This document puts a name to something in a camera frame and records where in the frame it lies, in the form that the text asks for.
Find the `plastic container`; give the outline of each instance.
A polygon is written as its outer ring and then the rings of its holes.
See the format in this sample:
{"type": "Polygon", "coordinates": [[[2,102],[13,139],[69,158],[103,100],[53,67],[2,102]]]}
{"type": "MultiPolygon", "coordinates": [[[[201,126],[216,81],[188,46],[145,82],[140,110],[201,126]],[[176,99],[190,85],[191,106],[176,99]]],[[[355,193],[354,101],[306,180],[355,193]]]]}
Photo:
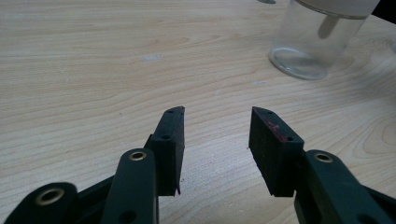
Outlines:
{"type": "Polygon", "coordinates": [[[269,53],[282,72],[318,80],[346,48],[379,0],[290,0],[269,53]]]}

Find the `clear plastic jar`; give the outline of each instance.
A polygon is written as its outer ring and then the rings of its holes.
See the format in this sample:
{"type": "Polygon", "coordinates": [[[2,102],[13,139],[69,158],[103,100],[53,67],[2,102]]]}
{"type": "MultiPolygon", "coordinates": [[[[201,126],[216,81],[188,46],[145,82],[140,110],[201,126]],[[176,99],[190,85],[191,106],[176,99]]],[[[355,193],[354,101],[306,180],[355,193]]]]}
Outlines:
{"type": "Polygon", "coordinates": [[[315,0],[290,0],[273,42],[270,60],[290,76],[308,80],[325,78],[349,39],[359,31],[377,4],[371,1],[372,5],[364,12],[368,14],[364,15],[345,10],[343,6],[329,8],[320,5],[321,1],[334,0],[318,1],[319,7],[313,6],[315,0]]]}

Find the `wood grain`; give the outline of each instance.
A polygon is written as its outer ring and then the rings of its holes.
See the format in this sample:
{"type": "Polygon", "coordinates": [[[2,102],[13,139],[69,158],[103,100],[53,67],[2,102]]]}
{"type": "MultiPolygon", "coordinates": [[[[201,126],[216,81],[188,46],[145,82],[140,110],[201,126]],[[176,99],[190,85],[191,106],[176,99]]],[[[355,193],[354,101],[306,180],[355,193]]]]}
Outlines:
{"type": "Polygon", "coordinates": [[[330,75],[268,61],[286,0],[0,2],[0,219],[30,191],[114,174],[162,112],[186,107],[182,194],[161,223],[297,223],[248,146],[252,106],[396,197],[396,26],[369,17],[330,75]]]}

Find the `white lid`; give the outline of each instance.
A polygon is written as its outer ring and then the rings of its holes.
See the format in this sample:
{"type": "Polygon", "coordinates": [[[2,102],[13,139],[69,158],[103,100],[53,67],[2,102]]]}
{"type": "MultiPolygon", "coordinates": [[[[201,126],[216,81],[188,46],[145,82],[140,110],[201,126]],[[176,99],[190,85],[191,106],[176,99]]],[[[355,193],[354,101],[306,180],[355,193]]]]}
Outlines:
{"type": "Polygon", "coordinates": [[[324,11],[345,17],[367,17],[373,13],[379,0],[296,0],[316,11],[324,11]]]}

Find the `light wood surface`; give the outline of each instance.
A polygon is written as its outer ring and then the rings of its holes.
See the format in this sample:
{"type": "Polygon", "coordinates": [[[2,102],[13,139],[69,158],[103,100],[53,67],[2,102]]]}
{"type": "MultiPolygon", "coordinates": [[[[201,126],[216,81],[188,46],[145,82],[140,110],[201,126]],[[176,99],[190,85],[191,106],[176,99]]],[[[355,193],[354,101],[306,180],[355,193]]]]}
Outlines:
{"type": "Polygon", "coordinates": [[[297,223],[247,150],[254,105],[396,197],[396,25],[370,16],[327,78],[303,81],[268,61],[286,6],[1,1],[0,220],[42,185],[113,175],[177,105],[182,194],[160,199],[161,223],[297,223]]]}

